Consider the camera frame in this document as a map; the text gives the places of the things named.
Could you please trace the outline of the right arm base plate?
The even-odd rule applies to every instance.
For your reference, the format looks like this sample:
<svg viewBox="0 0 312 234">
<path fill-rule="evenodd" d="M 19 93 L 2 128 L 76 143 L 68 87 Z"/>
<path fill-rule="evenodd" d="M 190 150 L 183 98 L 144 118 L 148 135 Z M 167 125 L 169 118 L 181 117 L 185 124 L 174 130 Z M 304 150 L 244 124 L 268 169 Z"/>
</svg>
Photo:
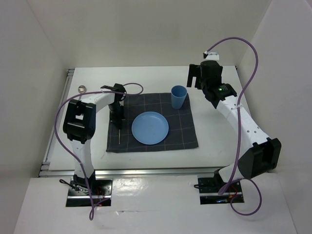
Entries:
<svg viewBox="0 0 312 234">
<path fill-rule="evenodd" d="M 223 195 L 218 195 L 219 187 L 213 177 L 197 177 L 197 183 L 194 188 L 199 192 L 199 200 L 201 205 L 211 204 L 230 204 L 234 198 L 233 203 L 244 203 L 244 197 L 240 182 L 235 182 L 230 185 Z"/>
</svg>

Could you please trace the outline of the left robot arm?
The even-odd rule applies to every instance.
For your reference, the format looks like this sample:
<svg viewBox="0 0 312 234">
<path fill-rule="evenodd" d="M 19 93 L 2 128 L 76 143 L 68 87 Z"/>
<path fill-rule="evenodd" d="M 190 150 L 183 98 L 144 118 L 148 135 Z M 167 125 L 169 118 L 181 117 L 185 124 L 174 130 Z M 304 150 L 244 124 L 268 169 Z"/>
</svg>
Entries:
<svg viewBox="0 0 312 234">
<path fill-rule="evenodd" d="M 94 193 L 97 188 L 91 157 L 91 138 L 96 131 L 97 112 L 108 106 L 110 122 L 118 130 L 122 129 L 124 120 L 124 109 L 120 104 L 126 94 L 124 86 L 116 83 L 113 87 L 104 85 L 102 89 L 99 94 L 69 101 L 63 123 L 63 132 L 78 158 L 75 163 L 74 182 L 86 195 Z"/>
</svg>

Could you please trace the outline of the blue plastic cup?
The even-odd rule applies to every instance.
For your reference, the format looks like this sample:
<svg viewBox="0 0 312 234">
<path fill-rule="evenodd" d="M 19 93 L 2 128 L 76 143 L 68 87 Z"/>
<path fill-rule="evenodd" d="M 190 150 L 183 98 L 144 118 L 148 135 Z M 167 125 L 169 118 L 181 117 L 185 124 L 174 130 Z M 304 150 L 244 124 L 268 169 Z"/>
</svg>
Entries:
<svg viewBox="0 0 312 234">
<path fill-rule="evenodd" d="M 187 95 L 187 89 L 184 86 L 176 85 L 171 89 L 171 105 L 174 109 L 180 109 Z"/>
</svg>

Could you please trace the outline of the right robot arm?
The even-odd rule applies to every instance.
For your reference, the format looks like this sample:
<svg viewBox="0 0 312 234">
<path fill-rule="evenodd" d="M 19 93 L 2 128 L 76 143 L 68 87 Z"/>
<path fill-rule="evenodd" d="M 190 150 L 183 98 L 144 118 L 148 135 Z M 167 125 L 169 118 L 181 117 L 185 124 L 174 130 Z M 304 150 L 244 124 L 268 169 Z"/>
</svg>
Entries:
<svg viewBox="0 0 312 234">
<path fill-rule="evenodd" d="M 251 179 L 276 168 L 281 142 L 270 138 L 242 104 L 230 84 L 222 82 L 222 70 L 216 61 L 206 60 L 199 65 L 190 64 L 187 87 L 201 90 L 205 98 L 226 118 L 236 133 L 240 134 L 238 161 L 214 173 L 213 186 L 224 191 L 230 180 Z"/>
</svg>

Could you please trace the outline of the dark checked cloth napkin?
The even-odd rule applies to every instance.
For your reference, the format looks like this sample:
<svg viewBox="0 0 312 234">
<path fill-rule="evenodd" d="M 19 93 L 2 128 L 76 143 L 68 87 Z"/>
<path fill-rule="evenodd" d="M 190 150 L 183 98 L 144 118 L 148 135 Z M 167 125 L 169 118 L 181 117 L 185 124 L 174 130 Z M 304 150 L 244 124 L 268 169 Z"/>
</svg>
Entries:
<svg viewBox="0 0 312 234">
<path fill-rule="evenodd" d="M 180 109 L 171 105 L 170 93 L 127 97 L 122 129 L 109 124 L 108 153 L 159 152 L 198 147 L 190 99 Z"/>
</svg>

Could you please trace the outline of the metal spoon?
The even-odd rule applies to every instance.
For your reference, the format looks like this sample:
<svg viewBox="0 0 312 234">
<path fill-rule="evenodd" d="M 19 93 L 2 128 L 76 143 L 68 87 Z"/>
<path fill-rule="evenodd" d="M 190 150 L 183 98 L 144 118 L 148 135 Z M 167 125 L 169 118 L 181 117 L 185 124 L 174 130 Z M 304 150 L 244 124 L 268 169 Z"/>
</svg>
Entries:
<svg viewBox="0 0 312 234">
<path fill-rule="evenodd" d="M 87 91 L 87 88 L 86 88 L 84 85 L 80 85 L 80 86 L 78 87 L 78 92 L 79 92 L 80 94 L 84 94 L 84 93 L 86 93 L 86 91 Z"/>
</svg>

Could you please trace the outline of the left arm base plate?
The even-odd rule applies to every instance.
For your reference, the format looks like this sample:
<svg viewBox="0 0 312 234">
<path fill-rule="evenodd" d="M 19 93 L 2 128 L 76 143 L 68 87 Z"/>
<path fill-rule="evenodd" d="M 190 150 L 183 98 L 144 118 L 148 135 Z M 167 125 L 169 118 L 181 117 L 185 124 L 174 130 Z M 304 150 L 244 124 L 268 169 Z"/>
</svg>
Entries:
<svg viewBox="0 0 312 234">
<path fill-rule="evenodd" d="M 61 184 L 69 187 L 67 194 L 66 207 L 91 207 L 91 201 L 87 188 L 60 179 Z M 113 181 L 111 179 L 96 180 L 91 186 L 92 199 L 97 206 L 111 206 Z"/>
</svg>

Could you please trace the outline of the blue plastic plate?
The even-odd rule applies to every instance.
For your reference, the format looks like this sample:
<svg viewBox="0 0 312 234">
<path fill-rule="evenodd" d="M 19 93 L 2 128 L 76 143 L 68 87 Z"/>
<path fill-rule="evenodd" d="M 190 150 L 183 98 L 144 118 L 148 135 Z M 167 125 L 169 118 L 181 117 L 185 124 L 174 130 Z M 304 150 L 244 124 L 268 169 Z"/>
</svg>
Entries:
<svg viewBox="0 0 312 234">
<path fill-rule="evenodd" d="M 138 142 L 155 145 L 166 138 L 169 132 L 169 123 L 160 113 L 144 112 L 134 119 L 131 130 Z"/>
</svg>

